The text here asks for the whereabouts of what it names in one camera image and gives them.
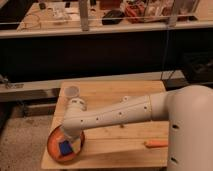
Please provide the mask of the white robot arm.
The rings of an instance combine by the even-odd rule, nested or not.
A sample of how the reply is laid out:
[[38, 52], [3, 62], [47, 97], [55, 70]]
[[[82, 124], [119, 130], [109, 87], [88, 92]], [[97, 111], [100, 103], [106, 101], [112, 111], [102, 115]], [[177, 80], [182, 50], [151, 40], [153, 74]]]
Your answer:
[[169, 122], [167, 171], [213, 171], [213, 89], [192, 85], [130, 98], [91, 111], [68, 108], [61, 129], [77, 139], [86, 129]]

